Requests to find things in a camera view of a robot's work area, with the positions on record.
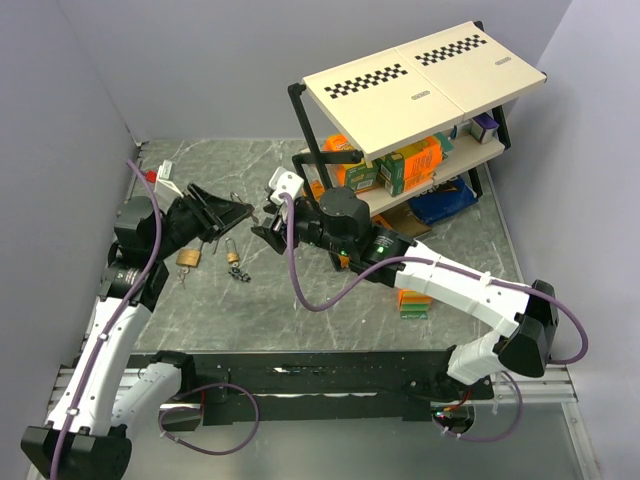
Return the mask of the small brass padlock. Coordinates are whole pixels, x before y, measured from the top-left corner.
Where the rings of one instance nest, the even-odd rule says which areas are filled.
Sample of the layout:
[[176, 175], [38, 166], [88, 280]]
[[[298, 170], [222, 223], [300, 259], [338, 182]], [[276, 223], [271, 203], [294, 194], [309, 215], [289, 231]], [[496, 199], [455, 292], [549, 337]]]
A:
[[225, 239], [225, 248], [228, 264], [238, 266], [240, 264], [240, 255], [235, 240], [227, 237]]

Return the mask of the medium brass padlock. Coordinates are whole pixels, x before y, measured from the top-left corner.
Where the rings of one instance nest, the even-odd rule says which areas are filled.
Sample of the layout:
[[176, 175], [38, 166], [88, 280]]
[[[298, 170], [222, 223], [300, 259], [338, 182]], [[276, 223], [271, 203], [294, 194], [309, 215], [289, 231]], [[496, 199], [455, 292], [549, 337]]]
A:
[[236, 192], [231, 192], [230, 193], [230, 199], [236, 203], [241, 204], [242, 206], [246, 207], [249, 210], [249, 218], [251, 219], [252, 223], [254, 225], [258, 225], [259, 224], [259, 219], [255, 214], [255, 208], [252, 204], [250, 204], [249, 202], [244, 201]]

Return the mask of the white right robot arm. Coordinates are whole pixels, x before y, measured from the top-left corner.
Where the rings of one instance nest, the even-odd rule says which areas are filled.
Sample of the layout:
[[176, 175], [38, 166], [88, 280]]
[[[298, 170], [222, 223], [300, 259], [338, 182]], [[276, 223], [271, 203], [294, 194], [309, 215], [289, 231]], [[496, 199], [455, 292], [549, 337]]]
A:
[[[348, 188], [326, 191], [319, 203], [290, 187], [272, 190], [266, 210], [272, 219], [253, 231], [286, 255], [296, 297], [307, 310], [328, 310], [367, 280], [426, 295], [489, 326], [480, 339], [452, 349], [447, 367], [436, 376], [444, 396], [459, 398], [476, 381], [503, 370], [531, 378], [544, 375], [557, 326], [549, 289], [502, 281], [374, 223], [368, 205]], [[324, 303], [311, 303], [296, 270], [295, 249], [301, 243], [347, 257], [356, 278]]]

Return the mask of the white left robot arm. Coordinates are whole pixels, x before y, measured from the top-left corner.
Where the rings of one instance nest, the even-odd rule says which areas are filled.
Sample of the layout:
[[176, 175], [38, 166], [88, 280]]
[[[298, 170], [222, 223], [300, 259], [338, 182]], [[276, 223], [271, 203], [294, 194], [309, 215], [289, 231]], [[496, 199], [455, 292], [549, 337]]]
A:
[[122, 478], [144, 415], [157, 414], [169, 398], [184, 402], [195, 395], [194, 358], [171, 351], [154, 354], [134, 385], [123, 396], [117, 392], [168, 279], [166, 258], [195, 239], [220, 239], [253, 211], [194, 183], [176, 194], [167, 211], [153, 195], [119, 207], [90, 332], [71, 379], [45, 423], [27, 427], [21, 439], [44, 478]]

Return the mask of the large brass padlock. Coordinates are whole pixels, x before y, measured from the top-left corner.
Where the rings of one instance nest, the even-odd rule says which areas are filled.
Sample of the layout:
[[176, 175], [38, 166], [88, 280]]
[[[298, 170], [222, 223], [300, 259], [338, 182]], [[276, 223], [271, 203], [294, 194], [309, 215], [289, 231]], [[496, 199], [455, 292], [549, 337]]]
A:
[[181, 249], [177, 254], [176, 264], [180, 267], [197, 268], [202, 257], [204, 244], [203, 240], [199, 240], [195, 246]]

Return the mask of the green box left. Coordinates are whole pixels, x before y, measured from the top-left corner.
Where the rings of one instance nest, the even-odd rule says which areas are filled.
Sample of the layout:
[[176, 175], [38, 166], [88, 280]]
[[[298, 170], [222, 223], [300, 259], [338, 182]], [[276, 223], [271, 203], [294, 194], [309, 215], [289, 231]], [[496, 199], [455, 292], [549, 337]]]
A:
[[366, 163], [347, 165], [344, 170], [342, 184], [354, 192], [364, 192], [375, 187], [379, 167]]

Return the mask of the green box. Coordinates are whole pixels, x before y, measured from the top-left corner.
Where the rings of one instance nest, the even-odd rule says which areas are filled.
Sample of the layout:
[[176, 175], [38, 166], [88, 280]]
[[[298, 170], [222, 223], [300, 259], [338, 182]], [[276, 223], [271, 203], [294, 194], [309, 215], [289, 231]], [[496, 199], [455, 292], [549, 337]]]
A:
[[433, 172], [402, 179], [401, 156], [395, 152], [377, 159], [376, 163], [379, 167], [380, 182], [392, 197], [397, 197], [406, 191], [424, 184], [431, 178]]
[[354, 192], [364, 192], [375, 187], [379, 167], [366, 163], [347, 165], [344, 170], [342, 184]]

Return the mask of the orange chip bag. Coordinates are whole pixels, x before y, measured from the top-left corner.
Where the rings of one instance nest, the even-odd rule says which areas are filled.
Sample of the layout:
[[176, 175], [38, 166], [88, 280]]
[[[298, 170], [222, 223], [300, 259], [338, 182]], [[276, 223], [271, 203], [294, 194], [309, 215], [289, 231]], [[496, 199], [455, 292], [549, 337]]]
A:
[[366, 163], [364, 159], [356, 159], [354, 156], [355, 148], [342, 134], [329, 136], [324, 143], [323, 150], [331, 153], [330, 158], [332, 159], [332, 163], [330, 163], [328, 167], [333, 172], [337, 185], [341, 187], [345, 187], [342, 184], [342, 180], [347, 165]]

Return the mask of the brown snack bag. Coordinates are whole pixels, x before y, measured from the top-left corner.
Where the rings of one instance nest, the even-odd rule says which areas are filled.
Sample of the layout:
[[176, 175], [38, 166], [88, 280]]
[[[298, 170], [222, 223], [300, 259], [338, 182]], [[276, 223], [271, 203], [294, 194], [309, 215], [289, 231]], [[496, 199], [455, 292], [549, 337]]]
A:
[[375, 224], [412, 238], [420, 237], [431, 231], [431, 227], [413, 213], [408, 202], [403, 202], [377, 214], [372, 220]]

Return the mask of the green box right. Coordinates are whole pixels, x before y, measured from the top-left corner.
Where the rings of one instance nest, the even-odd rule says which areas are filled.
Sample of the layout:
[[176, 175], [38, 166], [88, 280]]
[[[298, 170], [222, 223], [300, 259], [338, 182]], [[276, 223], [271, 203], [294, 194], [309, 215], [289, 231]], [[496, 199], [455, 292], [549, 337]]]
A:
[[379, 167], [380, 182], [392, 197], [397, 197], [406, 191], [424, 184], [431, 178], [433, 172], [402, 179], [401, 156], [395, 152], [377, 159], [376, 163]]

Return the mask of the Sponge Daddy sponge pack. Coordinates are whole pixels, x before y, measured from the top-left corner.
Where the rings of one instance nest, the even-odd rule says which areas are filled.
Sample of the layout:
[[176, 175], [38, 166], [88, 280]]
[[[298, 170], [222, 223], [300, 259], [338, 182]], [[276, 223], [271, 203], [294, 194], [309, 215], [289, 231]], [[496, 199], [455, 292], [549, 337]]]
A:
[[416, 291], [401, 289], [398, 291], [398, 310], [402, 320], [425, 320], [433, 299]]

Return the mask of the orange box on shelf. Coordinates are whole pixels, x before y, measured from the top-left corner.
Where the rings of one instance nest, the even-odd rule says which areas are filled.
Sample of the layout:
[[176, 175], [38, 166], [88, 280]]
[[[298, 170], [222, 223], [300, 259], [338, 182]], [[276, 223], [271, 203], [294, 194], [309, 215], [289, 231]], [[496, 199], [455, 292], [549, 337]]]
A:
[[395, 151], [401, 156], [402, 179], [432, 172], [442, 161], [442, 145], [436, 136], [428, 136]]

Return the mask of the blue snack bag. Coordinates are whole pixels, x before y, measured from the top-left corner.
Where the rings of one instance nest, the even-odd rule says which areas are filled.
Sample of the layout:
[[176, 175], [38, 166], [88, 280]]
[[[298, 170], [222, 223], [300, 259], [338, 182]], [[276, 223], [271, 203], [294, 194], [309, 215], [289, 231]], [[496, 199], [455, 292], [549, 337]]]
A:
[[414, 215], [432, 225], [476, 204], [476, 193], [459, 176], [408, 200]]

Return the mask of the cream folding shelf rack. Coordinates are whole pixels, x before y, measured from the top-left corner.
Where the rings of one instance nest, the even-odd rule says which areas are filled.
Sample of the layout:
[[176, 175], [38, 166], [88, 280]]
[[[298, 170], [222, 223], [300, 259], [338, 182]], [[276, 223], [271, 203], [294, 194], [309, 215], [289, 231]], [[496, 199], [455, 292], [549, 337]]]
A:
[[326, 166], [338, 161], [318, 147], [301, 101], [308, 94], [353, 146], [349, 161], [367, 162], [482, 114], [499, 124], [486, 144], [462, 136], [425, 183], [393, 197], [384, 189], [361, 194], [372, 215], [426, 192], [509, 149], [503, 105], [542, 86], [547, 76], [490, 37], [481, 22], [465, 22], [304, 77], [288, 86], [304, 138], [324, 186]]

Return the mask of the purple white small box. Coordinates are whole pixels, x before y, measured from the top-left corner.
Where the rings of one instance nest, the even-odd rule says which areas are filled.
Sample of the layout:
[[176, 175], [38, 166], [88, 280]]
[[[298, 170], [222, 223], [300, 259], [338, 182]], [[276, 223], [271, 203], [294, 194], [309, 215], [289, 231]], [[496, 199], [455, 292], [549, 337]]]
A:
[[500, 124], [489, 113], [481, 113], [471, 119], [470, 134], [478, 143], [486, 144], [493, 139], [499, 127]]

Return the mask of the aluminium rail frame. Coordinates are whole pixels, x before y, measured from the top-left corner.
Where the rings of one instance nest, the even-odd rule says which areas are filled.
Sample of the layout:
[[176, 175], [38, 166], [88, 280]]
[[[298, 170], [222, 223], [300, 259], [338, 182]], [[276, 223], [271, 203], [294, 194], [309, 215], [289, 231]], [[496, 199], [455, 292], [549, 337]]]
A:
[[496, 379], [496, 397], [474, 404], [469, 434], [518, 426], [499, 442], [449, 438], [432, 422], [399, 418], [266, 421], [228, 456], [207, 456], [161, 437], [155, 422], [134, 442], [127, 479], [600, 479], [569, 371]]

